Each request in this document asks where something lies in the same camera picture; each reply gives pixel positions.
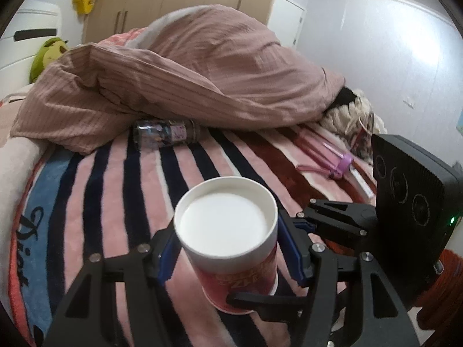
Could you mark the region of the pink white paper cup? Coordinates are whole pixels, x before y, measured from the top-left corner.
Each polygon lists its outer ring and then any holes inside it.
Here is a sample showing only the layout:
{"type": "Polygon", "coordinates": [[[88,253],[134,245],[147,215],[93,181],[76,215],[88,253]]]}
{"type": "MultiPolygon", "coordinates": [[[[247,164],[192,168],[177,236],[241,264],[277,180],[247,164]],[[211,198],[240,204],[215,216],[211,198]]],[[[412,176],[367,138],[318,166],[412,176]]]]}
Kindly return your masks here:
{"type": "Polygon", "coordinates": [[[247,315],[228,295],[273,295],[278,286],[279,211],[271,191],[238,176],[209,179],[178,201],[173,226],[202,286],[218,310],[247,315]]]}

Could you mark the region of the white remote control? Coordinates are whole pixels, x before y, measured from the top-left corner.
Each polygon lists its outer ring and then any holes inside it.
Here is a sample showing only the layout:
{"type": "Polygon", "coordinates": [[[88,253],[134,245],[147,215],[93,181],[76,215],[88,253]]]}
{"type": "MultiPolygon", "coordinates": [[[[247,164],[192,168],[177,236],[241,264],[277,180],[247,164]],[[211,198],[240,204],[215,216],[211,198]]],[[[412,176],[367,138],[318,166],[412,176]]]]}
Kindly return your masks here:
{"type": "Polygon", "coordinates": [[[362,196],[367,200],[373,199],[375,197],[374,191],[370,188],[366,180],[360,175],[358,170],[351,166],[349,171],[355,179],[355,182],[358,184],[362,196]]]}

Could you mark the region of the striped plush blanket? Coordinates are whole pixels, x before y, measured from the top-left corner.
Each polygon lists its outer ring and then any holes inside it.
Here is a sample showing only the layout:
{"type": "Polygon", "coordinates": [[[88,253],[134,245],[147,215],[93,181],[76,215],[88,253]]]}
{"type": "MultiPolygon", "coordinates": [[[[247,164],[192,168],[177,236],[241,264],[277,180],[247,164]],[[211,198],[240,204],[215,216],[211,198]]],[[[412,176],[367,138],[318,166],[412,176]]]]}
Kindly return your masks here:
{"type": "Polygon", "coordinates": [[[346,243],[318,201],[372,205],[372,168],[318,125],[206,129],[151,149],[124,132],[83,155],[30,141],[12,214],[8,296],[27,346],[295,346],[307,292],[346,243]],[[291,310],[292,303],[301,303],[291,310]]]}

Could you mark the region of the cream knitted textile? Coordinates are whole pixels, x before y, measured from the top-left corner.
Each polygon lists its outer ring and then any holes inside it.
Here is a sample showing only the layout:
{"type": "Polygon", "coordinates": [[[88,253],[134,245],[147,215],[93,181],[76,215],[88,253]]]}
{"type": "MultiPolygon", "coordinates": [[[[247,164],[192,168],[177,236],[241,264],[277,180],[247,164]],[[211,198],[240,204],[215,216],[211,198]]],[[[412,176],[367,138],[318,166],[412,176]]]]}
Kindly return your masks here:
{"type": "Polygon", "coordinates": [[[375,114],[373,105],[360,89],[343,88],[340,96],[352,97],[348,104],[337,103],[319,122],[326,130],[339,136],[357,157],[372,156],[373,134],[386,134],[383,120],[375,114]]]}

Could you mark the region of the brown striped duvet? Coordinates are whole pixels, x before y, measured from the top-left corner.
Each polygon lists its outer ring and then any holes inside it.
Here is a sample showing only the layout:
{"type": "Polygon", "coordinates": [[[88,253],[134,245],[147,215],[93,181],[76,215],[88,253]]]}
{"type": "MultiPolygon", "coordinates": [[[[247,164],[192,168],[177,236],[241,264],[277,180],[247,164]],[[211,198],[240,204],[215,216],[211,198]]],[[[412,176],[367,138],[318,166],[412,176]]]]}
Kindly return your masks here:
{"type": "Polygon", "coordinates": [[[319,120],[344,86],[260,21],[204,5],[153,22],[125,45],[68,51],[34,83],[10,134],[89,154],[150,116],[279,128],[319,120]]]}

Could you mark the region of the white door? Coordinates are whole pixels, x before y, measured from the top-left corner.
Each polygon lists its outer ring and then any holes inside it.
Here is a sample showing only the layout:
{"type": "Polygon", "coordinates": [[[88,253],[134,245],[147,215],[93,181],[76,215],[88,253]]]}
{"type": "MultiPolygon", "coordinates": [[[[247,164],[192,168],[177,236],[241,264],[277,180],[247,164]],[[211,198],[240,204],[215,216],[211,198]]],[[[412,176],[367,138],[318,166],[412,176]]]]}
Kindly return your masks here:
{"type": "Polygon", "coordinates": [[[305,8],[292,0],[274,0],[268,19],[268,28],[275,33],[280,44],[296,48],[304,22],[305,8]]]}

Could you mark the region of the pink floral pillow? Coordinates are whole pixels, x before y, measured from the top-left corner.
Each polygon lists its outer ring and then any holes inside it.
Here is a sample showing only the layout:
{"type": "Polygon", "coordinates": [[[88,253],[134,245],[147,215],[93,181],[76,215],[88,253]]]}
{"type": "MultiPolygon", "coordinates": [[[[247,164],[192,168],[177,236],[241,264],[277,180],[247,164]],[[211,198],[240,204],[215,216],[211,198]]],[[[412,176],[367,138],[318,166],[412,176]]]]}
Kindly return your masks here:
{"type": "Polygon", "coordinates": [[[105,38],[99,42],[97,45],[104,47],[105,49],[121,49],[121,48],[131,48],[131,49],[143,49],[141,44],[141,39],[143,33],[147,29],[143,28],[134,28],[128,32],[113,34],[112,36],[105,38]]]}

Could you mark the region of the green plush toy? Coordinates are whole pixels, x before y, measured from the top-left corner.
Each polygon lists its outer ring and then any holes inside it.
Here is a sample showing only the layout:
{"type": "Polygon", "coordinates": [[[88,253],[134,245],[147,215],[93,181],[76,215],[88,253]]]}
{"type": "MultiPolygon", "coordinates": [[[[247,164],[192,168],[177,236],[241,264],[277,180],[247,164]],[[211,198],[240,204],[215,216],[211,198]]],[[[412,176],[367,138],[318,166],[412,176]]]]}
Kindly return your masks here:
{"type": "Polygon", "coordinates": [[[63,41],[59,37],[48,39],[40,47],[31,64],[29,83],[36,82],[45,68],[54,60],[59,59],[68,50],[67,41],[63,41]]]}

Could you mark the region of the white bed headboard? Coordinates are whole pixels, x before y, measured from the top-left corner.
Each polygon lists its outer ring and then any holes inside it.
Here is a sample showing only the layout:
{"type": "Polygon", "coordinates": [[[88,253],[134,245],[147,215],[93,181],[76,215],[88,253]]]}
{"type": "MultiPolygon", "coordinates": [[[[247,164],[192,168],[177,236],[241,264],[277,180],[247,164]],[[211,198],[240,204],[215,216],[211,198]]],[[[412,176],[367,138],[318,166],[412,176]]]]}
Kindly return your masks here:
{"type": "Polygon", "coordinates": [[[1,36],[1,97],[29,84],[33,60],[46,40],[61,32],[58,5],[24,2],[1,36]]]}

